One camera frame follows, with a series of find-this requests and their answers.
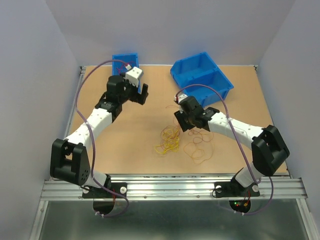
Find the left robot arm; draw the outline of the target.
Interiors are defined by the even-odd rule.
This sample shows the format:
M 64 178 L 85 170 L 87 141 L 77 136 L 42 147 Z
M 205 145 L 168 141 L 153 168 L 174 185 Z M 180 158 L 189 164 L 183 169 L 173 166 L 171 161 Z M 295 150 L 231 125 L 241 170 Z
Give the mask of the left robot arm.
M 111 193 L 111 178 L 94 170 L 88 150 L 95 149 L 95 141 L 102 131 L 111 125 L 127 101 L 143 105 L 149 95 L 149 86 L 142 89 L 120 75 L 108 78 L 106 92 L 95 105 L 83 124 L 65 139 L 56 139 L 51 148 L 50 176 L 77 186 L 93 187 L 100 197 Z

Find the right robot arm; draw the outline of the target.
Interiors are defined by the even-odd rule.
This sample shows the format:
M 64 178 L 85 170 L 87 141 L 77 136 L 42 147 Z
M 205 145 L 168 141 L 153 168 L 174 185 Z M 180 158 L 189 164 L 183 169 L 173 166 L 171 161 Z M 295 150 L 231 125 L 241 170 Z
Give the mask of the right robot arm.
M 231 192 L 235 195 L 242 195 L 249 185 L 261 177 L 273 176 L 290 156 L 282 135 L 273 125 L 261 127 L 246 124 L 213 107 L 204 109 L 195 97 L 185 94 L 179 95 L 175 102 L 179 110 L 174 116 L 182 131 L 198 128 L 218 133 L 251 150 L 252 162 L 248 162 L 230 182 Z

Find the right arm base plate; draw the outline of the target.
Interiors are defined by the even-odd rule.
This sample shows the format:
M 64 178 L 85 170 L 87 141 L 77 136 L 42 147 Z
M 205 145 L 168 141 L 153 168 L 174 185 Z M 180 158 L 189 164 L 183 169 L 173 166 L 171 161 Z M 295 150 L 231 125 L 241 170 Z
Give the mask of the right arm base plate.
M 214 183 L 211 195 L 214 198 L 244 198 L 244 197 L 259 197 L 259 189 L 254 190 L 254 184 L 248 187 L 243 187 L 236 182 L 219 181 Z

